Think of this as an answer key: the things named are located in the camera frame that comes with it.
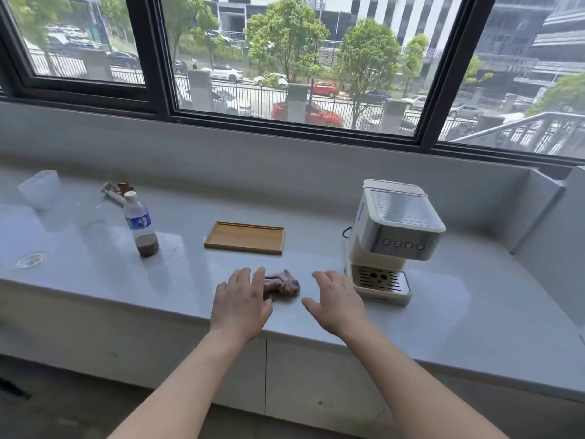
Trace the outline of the person's right hand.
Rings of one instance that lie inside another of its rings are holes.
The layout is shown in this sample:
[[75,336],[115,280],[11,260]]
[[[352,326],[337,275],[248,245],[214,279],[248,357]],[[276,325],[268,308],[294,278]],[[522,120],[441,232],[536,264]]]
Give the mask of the person's right hand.
[[317,323],[327,332],[345,341],[348,336],[367,325],[366,309],[355,309],[353,306],[352,282],[343,274],[342,291],[327,292],[325,289],[325,272],[315,271],[312,277],[319,288],[321,320]]

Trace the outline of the person's left hand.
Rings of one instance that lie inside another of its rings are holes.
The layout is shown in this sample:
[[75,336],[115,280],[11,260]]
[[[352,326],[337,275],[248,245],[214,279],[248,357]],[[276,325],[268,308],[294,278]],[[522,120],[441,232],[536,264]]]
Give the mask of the person's left hand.
[[214,298],[209,333],[221,342],[243,347],[259,335],[268,321],[260,316],[266,270],[260,267],[251,271],[250,293],[239,291],[239,271],[234,271],[227,281],[223,301]]

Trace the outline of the person's left forearm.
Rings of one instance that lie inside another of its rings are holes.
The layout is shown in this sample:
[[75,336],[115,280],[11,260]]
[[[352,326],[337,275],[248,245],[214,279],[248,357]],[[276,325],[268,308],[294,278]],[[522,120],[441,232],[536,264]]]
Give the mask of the person's left forearm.
[[258,333],[252,325],[211,329],[107,439],[197,439],[224,376]]

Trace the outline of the person's right forearm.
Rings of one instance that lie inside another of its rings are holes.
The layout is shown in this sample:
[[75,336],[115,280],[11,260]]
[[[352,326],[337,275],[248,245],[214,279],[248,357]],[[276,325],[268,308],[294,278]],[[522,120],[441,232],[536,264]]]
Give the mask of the person's right forearm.
[[509,439],[366,319],[339,337],[363,365],[406,439]]

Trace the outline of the crumpled pinkish brown cloth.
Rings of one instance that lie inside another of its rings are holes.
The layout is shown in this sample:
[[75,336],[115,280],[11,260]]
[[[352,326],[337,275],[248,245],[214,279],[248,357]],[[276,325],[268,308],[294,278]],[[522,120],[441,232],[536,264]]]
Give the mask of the crumpled pinkish brown cloth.
[[299,296],[301,286],[289,270],[269,274],[264,277],[263,300],[290,301]]

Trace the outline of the wooden tray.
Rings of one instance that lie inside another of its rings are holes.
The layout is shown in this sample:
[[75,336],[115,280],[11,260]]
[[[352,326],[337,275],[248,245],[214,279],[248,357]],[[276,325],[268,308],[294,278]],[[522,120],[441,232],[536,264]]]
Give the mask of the wooden tray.
[[217,221],[204,248],[281,256],[284,238],[282,227]]

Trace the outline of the white counter cabinet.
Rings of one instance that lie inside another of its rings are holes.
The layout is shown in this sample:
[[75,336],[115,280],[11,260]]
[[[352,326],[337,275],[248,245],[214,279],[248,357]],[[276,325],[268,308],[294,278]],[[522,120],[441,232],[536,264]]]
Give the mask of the white counter cabinet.
[[[207,331],[192,317],[0,284],[0,355],[124,384],[156,388]],[[513,439],[585,439],[585,398],[425,367]],[[215,403],[368,439],[398,432],[366,371],[345,348],[283,337],[245,347]]]

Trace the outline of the cream espresso machine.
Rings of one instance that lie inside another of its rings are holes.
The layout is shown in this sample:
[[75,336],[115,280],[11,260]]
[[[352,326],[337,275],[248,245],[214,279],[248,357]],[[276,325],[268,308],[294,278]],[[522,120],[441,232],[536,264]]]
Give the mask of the cream espresso machine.
[[429,260],[446,227],[417,185],[365,179],[345,246],[345,274],[363,299],[407,306],[406,262]]

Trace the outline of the plastic bottle with brown liquid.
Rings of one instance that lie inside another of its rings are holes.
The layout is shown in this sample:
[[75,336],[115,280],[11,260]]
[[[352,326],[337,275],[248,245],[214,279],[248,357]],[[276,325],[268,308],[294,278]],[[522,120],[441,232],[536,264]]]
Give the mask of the plastic bottle with brown liquid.
[[159,251],[159,243],[147,206],[139,201],[135,191],[124,193],[123,198],[126,201],[123,216],[132,233],[138,253],[142,258],[156,255]]

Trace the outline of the metal portafilter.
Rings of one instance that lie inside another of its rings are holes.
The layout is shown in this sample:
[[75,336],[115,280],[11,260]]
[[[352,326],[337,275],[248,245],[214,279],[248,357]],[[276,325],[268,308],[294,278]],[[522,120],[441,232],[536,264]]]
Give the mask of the metal portafilter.
[[101,193],[110,200],[118,203],[120,206],[126,206],[126,200],[120,189],[115,184],[106,182],[101,188]]

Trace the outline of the large red car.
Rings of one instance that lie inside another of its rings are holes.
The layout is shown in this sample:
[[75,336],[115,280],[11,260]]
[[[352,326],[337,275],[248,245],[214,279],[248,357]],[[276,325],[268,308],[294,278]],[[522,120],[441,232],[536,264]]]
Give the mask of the large red car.
[[[273,120],[288,121],[287,102],[274,103],[270,117]],[[321,108],[316,102],[307,102],[304,123],[341,129],[345,122],[337,113]]]

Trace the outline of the white car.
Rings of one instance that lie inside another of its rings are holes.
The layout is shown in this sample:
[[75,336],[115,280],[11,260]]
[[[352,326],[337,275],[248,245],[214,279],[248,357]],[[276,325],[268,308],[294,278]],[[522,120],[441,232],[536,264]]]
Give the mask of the white car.
[[208,73],[209,77],[213,80],[227,80],[232,83],[244,81],[243,71],[227,65],[203,67],[201,71]]
[[253,105],[248,95],[235,87],[212,86],[213,111],[227,115],[252,116]]

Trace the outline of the small red car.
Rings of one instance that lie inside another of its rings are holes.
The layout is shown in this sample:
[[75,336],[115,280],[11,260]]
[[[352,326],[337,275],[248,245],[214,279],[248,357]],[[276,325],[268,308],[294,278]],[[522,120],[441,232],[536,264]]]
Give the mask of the small red car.
[[339,87],[334,82],[316,80],[309,85],[308,95],[334,98],[339,96]]

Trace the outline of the round metal sink drain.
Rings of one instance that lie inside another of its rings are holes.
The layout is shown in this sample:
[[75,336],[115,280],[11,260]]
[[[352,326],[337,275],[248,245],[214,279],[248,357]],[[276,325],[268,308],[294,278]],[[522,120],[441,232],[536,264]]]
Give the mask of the round metal sink drain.
[[17,269],[28,269],[41,265],[47,258],[46,252],[37,252],[20,258],[16,264]]

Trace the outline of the translucent plastic container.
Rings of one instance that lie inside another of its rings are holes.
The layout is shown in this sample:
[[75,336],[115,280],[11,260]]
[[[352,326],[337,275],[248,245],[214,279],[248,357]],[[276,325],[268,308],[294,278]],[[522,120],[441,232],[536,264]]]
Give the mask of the translucent plastic container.
[[17,185],[25,201],[37,211],[48,211],[58,202],[62,184],[56,170],[43,170]]

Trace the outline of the green tree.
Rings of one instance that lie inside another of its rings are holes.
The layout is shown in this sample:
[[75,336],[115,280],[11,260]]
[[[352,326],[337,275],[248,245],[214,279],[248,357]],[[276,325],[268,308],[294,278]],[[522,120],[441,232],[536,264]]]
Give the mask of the green tree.
[[247,20],[245,35],[253,63],[297,84],[321,71],[318,52],[330,32],[301,0],[277,0]]
[[391,88],[399,67],[395,34],[373,19],[357,21],[344,35],[334,66],[343,91],[352,102],[351,129],[367,108],[367,93]]

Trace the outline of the metal handrail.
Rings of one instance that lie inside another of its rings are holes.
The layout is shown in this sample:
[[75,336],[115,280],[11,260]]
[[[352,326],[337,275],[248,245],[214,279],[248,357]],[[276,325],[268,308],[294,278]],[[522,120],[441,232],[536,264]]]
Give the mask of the metal handrail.
[[509,152],[585,160],[585,114],[541,112],[501,124],[464,122],[446,135],[450,143]]

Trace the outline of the black window frame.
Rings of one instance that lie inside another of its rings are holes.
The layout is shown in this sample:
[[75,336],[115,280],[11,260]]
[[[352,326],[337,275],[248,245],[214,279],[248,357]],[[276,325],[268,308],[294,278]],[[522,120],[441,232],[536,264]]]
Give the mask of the black window frame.
[[[321,71],[288,83],[253,63],[245,29],[277,0],[0,0],[0,101],[199,129],[291,137],[524,166],[585,160],[450,143],[464,122],[488,126],[541,112],[585,114],[585,0],[301,0],[330,35]],[[401,47],[391,88],[352,102],[334,66],[347,30],[373,19]],[[227,65],[244,81],[213,80]],[[309,96],[316,80],[339,96]],[[213,111],[212,86],[248,95],[252,116]],[[271,119],[287,102],[288,121]],[[305,124],[307,102],[344,119]]]

